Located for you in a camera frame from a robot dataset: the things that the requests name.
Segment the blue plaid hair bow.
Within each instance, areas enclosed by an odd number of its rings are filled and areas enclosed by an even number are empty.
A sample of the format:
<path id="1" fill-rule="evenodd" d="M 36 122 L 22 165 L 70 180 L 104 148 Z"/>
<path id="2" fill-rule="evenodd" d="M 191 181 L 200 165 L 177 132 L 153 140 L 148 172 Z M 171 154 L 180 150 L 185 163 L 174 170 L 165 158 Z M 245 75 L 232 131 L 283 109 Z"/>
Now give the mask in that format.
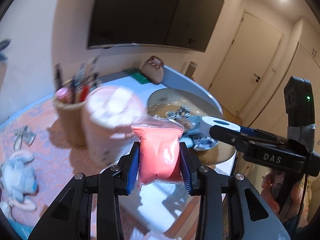
<path id="1" fill-rule="evenodd" d="M 19 151 L 22 147 L 22 143 L 25 143 L 30 147 L 36 138 L 36 134 L 29 126 L 23 126 L 21 129 L 15 132 L 15 141 L 13 145 L 14 151 Z"/>

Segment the pink clay bag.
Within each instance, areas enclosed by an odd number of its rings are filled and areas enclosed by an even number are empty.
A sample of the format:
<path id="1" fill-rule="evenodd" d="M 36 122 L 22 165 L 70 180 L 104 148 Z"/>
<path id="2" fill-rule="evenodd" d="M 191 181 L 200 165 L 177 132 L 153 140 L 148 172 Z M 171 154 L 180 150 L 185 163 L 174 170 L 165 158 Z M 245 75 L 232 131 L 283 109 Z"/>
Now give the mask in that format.
<path id="1" fill-rule="evenodd" d="M 180 137 L 184 127 L 175 120 L 145 115 L 136 117 L 131 129 L 140 142 L 140 185 L 181 182 Z"/>

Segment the small brown handbag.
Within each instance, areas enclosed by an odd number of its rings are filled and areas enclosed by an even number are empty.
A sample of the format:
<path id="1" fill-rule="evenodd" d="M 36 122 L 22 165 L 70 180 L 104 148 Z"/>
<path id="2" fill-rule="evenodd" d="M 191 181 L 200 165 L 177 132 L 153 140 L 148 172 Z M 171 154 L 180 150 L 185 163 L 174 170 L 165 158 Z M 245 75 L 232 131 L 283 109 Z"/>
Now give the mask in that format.
<path id="1" fill-rule="evenodd" d="M 151 56 L 145 61 L 140 71 L 151 82 L 158 85 L 164 78 L 164 63 L 159 57 Z"/>

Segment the white tape roll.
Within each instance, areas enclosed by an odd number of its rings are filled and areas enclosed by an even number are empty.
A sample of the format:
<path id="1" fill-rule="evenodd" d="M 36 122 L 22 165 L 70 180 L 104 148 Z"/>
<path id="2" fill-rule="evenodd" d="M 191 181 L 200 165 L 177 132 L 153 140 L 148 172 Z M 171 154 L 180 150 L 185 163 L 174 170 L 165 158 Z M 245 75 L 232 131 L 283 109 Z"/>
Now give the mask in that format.
<path id="1" fill-rule="evenodd" d="M 228 122 L 226 120 L 215 118 L 212 116 L 203 116 L 199 124 L 199 131 L 203 135 L 210 137 L 209 132 L 212 127 L 222 127 L 236 132 L 240 132 L 241 130 L 241 127 L 239 125 L 232 122 Z"/>

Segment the white door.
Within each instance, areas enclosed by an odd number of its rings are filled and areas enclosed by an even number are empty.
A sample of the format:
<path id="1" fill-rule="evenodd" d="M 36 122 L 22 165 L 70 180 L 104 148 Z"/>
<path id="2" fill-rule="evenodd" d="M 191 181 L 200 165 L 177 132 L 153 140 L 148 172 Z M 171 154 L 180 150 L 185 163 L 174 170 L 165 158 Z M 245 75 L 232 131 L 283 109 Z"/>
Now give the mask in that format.
<path id="1" fill-rule="evenodd" d="M 278 50 L 282 33 L 244 13 L 239 29 L 209 91 L 236 116 L 253 96 Z"/>

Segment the blue plaid scrunchie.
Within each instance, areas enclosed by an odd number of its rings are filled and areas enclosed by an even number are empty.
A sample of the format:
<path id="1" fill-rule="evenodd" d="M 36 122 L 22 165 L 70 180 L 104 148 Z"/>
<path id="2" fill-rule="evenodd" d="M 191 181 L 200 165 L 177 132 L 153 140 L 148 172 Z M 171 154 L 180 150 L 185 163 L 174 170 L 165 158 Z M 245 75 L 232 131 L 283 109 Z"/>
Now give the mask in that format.
<path id="1" fill-rule="evenodd" d="M 178 110 L 167 111 L 165 117 L 171 120 L 189 120 L 191 117 L 190 108 L 187 106 L 180 106 Z"/>

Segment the wooden pen holder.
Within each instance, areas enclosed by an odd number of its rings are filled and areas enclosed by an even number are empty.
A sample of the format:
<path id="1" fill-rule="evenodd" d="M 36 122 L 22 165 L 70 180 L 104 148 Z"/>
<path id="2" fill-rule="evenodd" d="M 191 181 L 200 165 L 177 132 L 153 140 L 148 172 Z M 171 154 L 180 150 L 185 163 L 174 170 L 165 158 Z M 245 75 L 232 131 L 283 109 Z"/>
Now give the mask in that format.
<path id="1" fill-rule="evenodd" d="M 95 70 L 99 56 L 83 63 L 75 76 L 68 81 L 62 79 L 60 64 L 54 67 L 56 92 L 53 106 L 57 111 L 66 140 L 76 148 L 85 148 L 86 139 L 82 128 L 82 108 L 88 94 L 99 87 L 99 72 Z"/>

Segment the pink lidded container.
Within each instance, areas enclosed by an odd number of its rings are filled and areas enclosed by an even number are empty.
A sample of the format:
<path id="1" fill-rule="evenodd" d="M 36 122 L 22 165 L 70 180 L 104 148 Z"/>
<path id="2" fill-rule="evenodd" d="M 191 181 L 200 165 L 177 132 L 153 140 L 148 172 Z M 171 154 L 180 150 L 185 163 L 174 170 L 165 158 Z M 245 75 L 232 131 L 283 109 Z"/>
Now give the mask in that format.
<path id="1" fill-rule="evenodd" d="M 136 140 L 131 124 L 145 114 L 145 103 L 128 88 L 101 86 L 91 91 L 81 122 L 93 163 L 106 168 L 128 154 Z"/>

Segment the brown thermos bottle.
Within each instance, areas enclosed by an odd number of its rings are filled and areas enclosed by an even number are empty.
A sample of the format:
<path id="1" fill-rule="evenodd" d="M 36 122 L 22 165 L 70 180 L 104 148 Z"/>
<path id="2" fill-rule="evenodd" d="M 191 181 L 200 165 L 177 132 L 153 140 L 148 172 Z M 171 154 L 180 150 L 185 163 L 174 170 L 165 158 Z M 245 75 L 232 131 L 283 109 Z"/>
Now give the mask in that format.
<path id="1" fill-rule="evenodd" d="M 196 68 L 198 67 L 198 64 L 194 61 L 190 61 L 187 70 L 185 71 L 185 76 L 193 79 L 193 74 L 195 73 Z"/>

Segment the artificial flower bouquet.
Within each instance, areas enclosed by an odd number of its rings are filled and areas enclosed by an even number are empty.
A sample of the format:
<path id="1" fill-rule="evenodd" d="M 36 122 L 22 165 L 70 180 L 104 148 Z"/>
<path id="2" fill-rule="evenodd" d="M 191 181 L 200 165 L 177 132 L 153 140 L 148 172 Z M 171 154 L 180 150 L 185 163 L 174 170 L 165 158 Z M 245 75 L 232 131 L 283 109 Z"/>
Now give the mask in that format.
<path id="1" fill-rule="evenodd" d="M 8 57 L 4 53 L 4 50 L 10 45 L 11 39 L 3 39 L 0 42 L 0 62 L 7 61 Z"/>

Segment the pink floral towel mat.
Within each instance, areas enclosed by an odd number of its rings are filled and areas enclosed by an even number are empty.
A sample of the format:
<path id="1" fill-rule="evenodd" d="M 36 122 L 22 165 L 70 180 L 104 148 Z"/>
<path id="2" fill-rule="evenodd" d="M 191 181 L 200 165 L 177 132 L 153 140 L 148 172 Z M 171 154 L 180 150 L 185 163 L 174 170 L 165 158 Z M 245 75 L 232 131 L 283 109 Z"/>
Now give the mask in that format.
<path id="1" fill-rule="evenodd" d="M 92 163 L 88 150 L 73 148 L 67 142 L 52 100 L 27 108 L 1 128 L 1 162 L 13 154 L 15 134 L 23 126 L 36 133 L 31 146 L 22 145 L 35 157 L 31 165 L 38 191 L 30 199 L 36 210 L 24 211 L 13 206 L 11 215 L 18 223 L 33 227 L 72 176 L 78 172 L 90 176 L 102 170 Z M 200 200 L 188 196 L 182 184 L 135 187 L 128 197 L 120 197 L 119 203 L 125 239 L 195 238 Z"/>

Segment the blue plush toy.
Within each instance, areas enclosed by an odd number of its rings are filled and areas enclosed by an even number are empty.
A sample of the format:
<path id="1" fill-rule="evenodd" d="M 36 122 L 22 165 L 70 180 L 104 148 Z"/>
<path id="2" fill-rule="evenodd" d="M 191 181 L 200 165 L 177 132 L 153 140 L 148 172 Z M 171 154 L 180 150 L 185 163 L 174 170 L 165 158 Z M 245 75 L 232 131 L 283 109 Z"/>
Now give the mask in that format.
<path id="1" fill-rule="evenodd" d="M 34 155 L 26 150 L 16 151 L 1 165 L 1 186 L 8 197 L 23 203 L 26 194 L 37 190 L 37 180 L 33 167 L 29 164 Z"/>

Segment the wall mounted television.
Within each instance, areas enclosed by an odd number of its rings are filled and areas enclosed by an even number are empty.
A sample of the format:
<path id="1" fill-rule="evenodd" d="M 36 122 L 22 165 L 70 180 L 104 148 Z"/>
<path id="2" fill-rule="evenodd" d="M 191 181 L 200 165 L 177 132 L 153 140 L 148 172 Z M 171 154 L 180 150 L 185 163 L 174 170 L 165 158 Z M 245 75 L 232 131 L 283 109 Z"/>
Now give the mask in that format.
<path id="1" fill-rule="evenodd" d="M 95 0 L 87 47 L 204 52 L 223 4 L 224 0 Z"/>

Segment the green flat box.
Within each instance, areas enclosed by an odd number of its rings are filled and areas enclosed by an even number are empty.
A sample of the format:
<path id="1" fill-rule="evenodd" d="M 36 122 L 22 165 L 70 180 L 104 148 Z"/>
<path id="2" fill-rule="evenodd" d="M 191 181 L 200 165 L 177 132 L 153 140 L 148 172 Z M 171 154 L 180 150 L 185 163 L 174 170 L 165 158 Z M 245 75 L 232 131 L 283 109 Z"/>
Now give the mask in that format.
<path id="1" fill-rule="evenodd" d="M 137 82 L 139 82 L 141 85 L 145 85 L 147 83 L 150 83 L 151 81 L 140 72 L 139 68 L 127 68 L 124 70 L 129 76 L 134 78 Z"/>

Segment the brown fuzzy scrunchie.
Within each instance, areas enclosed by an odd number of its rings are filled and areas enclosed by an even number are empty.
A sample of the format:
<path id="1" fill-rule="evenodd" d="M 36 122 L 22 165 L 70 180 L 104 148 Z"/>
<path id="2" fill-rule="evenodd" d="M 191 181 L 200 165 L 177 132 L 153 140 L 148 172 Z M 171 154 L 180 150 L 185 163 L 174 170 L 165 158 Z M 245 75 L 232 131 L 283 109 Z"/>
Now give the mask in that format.
<path id="1" fill-rule="evenodd" d="M 190 129 L 194 129 L 196 126 L 195 122 L 192 122 L 186 118 L 180 118 L 180 119 L 178 119 L 178 122 L 184 127 L 185 131 L 188 131 Z"/>

